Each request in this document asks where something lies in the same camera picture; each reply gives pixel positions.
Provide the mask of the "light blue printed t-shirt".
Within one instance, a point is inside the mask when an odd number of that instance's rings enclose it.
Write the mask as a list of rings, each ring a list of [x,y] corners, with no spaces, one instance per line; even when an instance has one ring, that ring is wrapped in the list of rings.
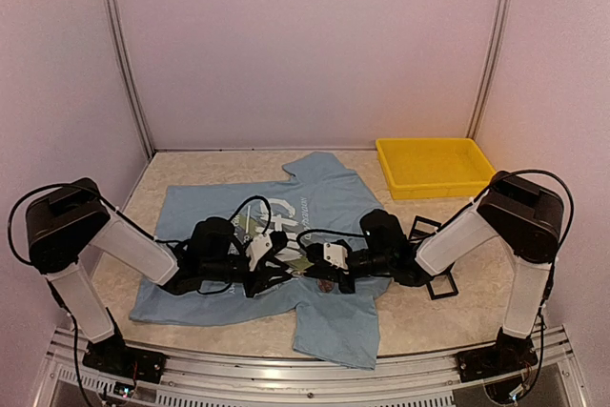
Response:
[[[301,260],[296,236],[311,228],[355,234],[359,220],[381,203],[356,171],[331,153],[311,153],[283,165],[282,181],[170,186],[156,227],[161,239],[184,240],[197,222],[209,216],[230,217],[239,240],[265,228],[289,237],[285,262]],[[220,326],[296,313],[295,351],[343,366],[376,366],[379,327],[375,300],[387,290],[386,278],[364,278],[352,294],[320,290],[313,278],[298,277],[246,297],[242,285],[226,289],[205,281],[195,292],[171,295],[143,279],[134,321],[185,326]]]

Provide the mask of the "black brooch display box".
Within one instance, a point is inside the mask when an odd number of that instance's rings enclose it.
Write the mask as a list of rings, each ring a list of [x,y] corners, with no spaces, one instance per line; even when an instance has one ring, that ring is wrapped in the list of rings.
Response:
[[[439,228],[441,223],[433,219],[417,215],[411,226],[408,235],[409,240],[420,240],[430,235],[433,235]]]

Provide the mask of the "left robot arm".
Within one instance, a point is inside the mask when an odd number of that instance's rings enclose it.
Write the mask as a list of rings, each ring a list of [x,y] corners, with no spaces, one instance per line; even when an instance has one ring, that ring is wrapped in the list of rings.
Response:
[[[74,330],[88,340],[83,364],[101,372],[158,379],[167,358],[125,342],[80,264],[81,253],[89,247],[137,270],[171,295],[197,292],[203,282],[216,281],[239,284],[246,297],[253,297],[292,277],[289,266],[277,259],[288,243],[282,231],[265,227],[254,239],[242,242],[230,219],[211,216],[196,223],[186,240],[161,240],[114,207],[89,178],[46,185],[21,196],[8,216],[12,250],[12,221],[22,204],[28,206],[29,254],[16,258],[45,277]]]

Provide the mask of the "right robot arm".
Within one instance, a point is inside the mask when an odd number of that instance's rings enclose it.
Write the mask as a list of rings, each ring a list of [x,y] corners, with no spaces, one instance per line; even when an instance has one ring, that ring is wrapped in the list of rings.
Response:
[[[344,294],[369,276],[427,286],[463,256],[499,239],[516,260],[503,323],[492,345],[458,353],[457,365],[464,380],[533,367],[541,363],[542,352],[535,350],[531,334],[551,294],[575,205],[571,193],[559,195],[527,175],[527,170],[496,173],[474,199],[428,234],[405,234],[397,217],[381,209],[361,217],[359,237],[366,246],[360,250],[350,247],[348,233],[335,232],[335,242],[312,243],[299,234],[296,240],[312,264],[305,275],[333,281]]]

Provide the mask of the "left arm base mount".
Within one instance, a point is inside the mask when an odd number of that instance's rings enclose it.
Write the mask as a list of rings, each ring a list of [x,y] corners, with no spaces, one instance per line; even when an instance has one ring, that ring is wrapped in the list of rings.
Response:
[[[104,374],[159,384],[167,357],[159,352],[133,347],[102,353],[88,349],[82,362],[85,367]]]

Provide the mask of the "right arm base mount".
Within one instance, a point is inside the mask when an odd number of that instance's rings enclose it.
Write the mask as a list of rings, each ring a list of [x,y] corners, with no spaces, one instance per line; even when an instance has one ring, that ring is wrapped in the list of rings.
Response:
[[[539,358],[532,350],[519,352],[490,346],[458,352],[456,362],[460,381],[465,383],[534,367]]]

